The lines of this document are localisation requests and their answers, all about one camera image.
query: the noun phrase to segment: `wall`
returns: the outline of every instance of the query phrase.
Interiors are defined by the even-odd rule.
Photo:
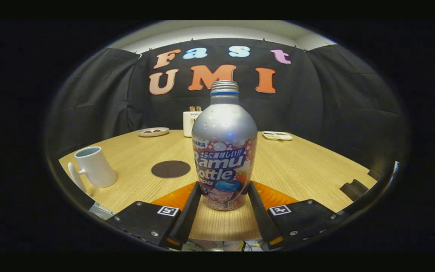
[[[190,41],[191,38],[198,39],[209,39],[209,38],[247,38],[281,43],[283,45],[297,46],[298,48],[312,50],[313,48],[318,48],[328,44],[335,44],[333,41],[319,36],[307,29],[301,28],[290,23],[282,21],[269,21],[267,24],[255,24],[254,29],[244,28],[239,26],[196,26],[196,23],[188,22],[181,23],[181,25],[167,26],[170,23],[159,23],[153,26],[149,26],[147,29],[142,29],[129,36],[126,36],[110,45],[111,48],[119,48],[130,52],[143,53],[149,50],[149,48],[159,48],[161,46],[171,45],[173,43],[181,43],[185,41]],[[239,22],[240,25],[247,25],[243,22]],[[274,34],[269,31],[259,30],[270,29],[273,24],[277,27]],[[164,33],[159,33],[166,31],[166,29],[174,29],[172,31],[167,31]]]

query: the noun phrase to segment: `mug handle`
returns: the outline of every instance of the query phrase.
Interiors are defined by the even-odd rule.
[[[80,178],[81,174],[86,174],[85,169],[82,169],[78,172],[75,166],[71,162],[68,162],[68,170],[69,174],[71,175],[71,179],[73,179],[73,182],[76,184],[76,186],[86,193],[85,185],[83,185],[82,178]]]

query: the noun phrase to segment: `bottle label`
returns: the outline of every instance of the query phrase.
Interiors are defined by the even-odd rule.
[[[257,138],[233,145],[229,142],[193,138],[194,161],[206,203],[217,210],[243,204],[249,188]]]

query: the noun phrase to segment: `small plate with food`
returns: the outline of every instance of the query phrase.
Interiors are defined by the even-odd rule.
[[[167,134],[169,132],[168,127],[151,127],[146,129],[140,129],[137,131],[139,136],[142,137],[154,137]]]

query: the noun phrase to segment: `cartoon character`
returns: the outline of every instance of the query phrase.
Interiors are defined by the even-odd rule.
[[[208,193],[209,203],[224,208],[223,202],[231,200],[239,186],[240,183],[238,181],[219,181]]]

